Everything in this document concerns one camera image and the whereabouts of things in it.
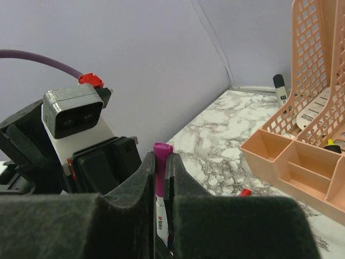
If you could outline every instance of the orange desk organizer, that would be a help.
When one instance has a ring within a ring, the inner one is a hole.
[[[253,174],[345,225],[345,0],[295,0],[287,103],[242,146]],[[330,97],[304,129],[296,116],[326,87]],[[282,137],[284,133],[295,138]]]

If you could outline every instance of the yellow marker cap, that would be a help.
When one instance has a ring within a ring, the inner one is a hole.
[[[332,139],[327,140],[327,146],[334,145],[334,142]]]

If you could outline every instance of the marble surface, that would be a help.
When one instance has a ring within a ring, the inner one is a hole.
[[[288,196],[257,179],[240,146],[278,110],[276,97],[227,91],[169,143],[187,171],[214,195],[237,195],[248,188],[255,196]],[[345,258],[345,227],[299,202],[322,258]]]

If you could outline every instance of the magenta marker cap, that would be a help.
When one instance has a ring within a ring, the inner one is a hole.
[[[169,154],[173,152],[173,146],[165,143],[155,143],[153,152],[156,160],[156,195],[164,197],[165,167]]]

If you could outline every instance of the pen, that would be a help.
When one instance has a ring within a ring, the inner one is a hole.
[[[165,143],[155,143],[153,145],[153,151],[156,160],[156,229],[157,235],[168,246],[169,229],[167,212],[164,205],[164,179],[167,159],[169,154],[173,152],[173,146]]]

